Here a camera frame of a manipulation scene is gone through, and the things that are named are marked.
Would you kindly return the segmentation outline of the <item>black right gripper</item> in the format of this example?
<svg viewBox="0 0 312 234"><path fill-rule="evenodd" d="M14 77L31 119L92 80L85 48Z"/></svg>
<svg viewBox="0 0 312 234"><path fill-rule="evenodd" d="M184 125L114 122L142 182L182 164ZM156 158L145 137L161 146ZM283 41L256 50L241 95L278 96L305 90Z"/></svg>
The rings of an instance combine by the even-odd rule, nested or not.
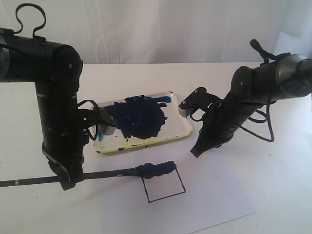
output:
<svg viewBox="0 0 312 234"><path fill-rule="evenodd" d="M217 102L212 104L203 122L198 142L190 150L198 158L207 149L212 149L229 141L238 129L240 103Z"/></svg>

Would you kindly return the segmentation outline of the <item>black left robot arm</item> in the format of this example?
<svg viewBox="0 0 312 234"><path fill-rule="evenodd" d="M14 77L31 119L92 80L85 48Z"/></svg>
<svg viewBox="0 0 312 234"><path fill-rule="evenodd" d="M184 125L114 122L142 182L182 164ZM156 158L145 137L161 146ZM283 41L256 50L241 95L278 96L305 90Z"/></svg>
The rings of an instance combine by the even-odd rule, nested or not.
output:
<svg viewBox="0 0 312 234"><path fill-rule="evenodd" d="M77 92L83 63L69 45L0 31L1 82L33 82L43 134L42 151L64 190L83 180L88 142Z"/></svg>

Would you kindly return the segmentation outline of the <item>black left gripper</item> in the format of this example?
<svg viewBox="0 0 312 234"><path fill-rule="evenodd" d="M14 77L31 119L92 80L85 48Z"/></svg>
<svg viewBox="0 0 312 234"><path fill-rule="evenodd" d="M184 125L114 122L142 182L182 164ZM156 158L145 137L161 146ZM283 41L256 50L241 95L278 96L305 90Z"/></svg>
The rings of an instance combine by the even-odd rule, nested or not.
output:
<svg viewBox="0 0 312 234"><path fill-rule="evenodd" d="M42 151L63 190L83 181L83 148L89 136L82 117L41 117Z"/></svg>

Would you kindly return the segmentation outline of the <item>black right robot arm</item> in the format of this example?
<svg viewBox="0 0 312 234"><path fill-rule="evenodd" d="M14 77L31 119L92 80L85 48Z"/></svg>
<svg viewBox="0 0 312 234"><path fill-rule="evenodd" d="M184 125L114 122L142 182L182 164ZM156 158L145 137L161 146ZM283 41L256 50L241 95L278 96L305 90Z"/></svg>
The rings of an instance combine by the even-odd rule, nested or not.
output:
<svg viewBox="0 0 312 234"><path fill-rule="evenodd" d="M191 149L195 157L230 141L235 131L262 106L312 92L312 60L288 55L257 68L241 66L223 99L212 98L203 115L203 126Z"/></svg>

